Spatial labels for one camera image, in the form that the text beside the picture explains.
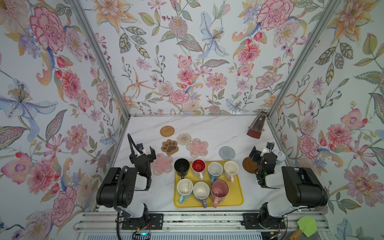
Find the brown wooden round coaster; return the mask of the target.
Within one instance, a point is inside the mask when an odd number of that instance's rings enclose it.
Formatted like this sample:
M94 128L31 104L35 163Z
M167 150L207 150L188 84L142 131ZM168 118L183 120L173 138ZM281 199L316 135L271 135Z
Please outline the brown wooden round coaster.
M255 174L258 171L259 166L258 166L258 163L253 160L253 158L246 157L243 160L243 168L248 173Z

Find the pale pink flower coaster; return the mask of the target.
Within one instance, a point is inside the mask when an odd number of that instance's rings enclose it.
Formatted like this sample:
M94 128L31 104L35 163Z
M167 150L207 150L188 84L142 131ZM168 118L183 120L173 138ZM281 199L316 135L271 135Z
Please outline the pale pink flower coaster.
M157 154L157 158L151 163L151 169L155 176L170 173L173 169L173 158L164 154Z

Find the cork paw print coaster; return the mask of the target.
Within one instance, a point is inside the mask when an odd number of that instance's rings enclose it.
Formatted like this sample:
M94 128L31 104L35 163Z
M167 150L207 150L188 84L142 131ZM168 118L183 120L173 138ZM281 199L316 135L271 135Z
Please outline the cork paw print coaster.
M162 143L161 151L166 155L171 156L179 151L178 142L173 140L167 140Z

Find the grey round coaster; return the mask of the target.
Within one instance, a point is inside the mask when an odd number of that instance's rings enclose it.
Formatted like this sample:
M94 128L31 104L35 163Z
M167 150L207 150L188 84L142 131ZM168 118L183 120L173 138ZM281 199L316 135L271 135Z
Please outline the grey round coaster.
M236 152L229 146L223 146L219 150L219 156L225 161L231 161L236 156Z

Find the white embroidered round coaster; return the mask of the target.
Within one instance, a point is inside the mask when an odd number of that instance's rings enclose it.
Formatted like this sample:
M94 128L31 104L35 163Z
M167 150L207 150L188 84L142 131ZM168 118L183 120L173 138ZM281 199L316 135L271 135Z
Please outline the white embroidered round coaster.
M177 142L179 145L186 146L192 141L192 137L188 133L181 133L177 137Z

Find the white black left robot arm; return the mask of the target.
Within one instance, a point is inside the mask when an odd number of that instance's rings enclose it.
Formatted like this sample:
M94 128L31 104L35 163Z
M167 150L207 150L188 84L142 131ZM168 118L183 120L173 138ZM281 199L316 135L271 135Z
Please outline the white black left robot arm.
M148 191L152 184L151 163L156 159L156 152L150 148L147 154L142 144L136 144L128 134L132 167L113 167L107 172L98 189L96 201L99 206L114 209L128 219L140 219L148 212L142 202L134 202L134 193Z

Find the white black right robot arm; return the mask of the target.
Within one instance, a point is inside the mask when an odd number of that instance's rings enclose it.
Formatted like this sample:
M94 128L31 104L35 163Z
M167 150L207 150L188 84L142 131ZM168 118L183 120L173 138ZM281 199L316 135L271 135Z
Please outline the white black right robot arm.
M264 203L256 218L265 229L283 222L284 216L302 208L323 207L328 203L328 194L311 168L282 166L277 172L278 162L285 160L281 151L274 150L274 143L267 143L259 151L253 147L244 169L256 175L258 184L264 189L277 189L279 196Z

